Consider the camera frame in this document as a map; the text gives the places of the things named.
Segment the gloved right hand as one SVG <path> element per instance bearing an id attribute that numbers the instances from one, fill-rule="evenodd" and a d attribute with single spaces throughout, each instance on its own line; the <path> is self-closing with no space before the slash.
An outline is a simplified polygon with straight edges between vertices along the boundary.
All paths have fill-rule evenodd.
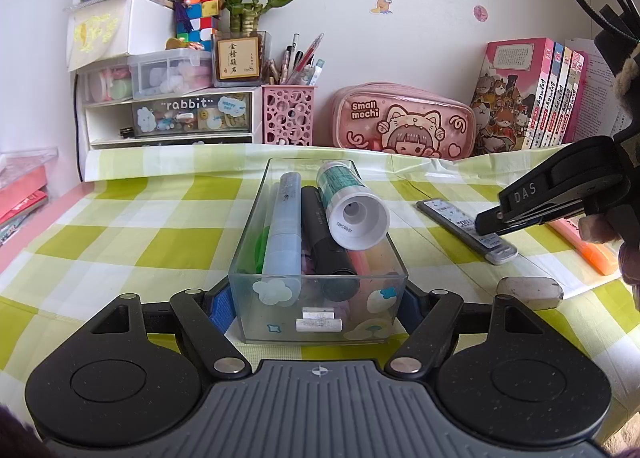
<path id="1" fill-rule="evenodd" d="M 618 233 L 604 215 L 586 215 L 579 220 L 578 230 L 582 240 L 590 243 L 604 244 L 618 238 Z M 623 243 L 618 252 L 618 266 L 624 282 L 638 291 L 640 286 L 639 249 Z"/>

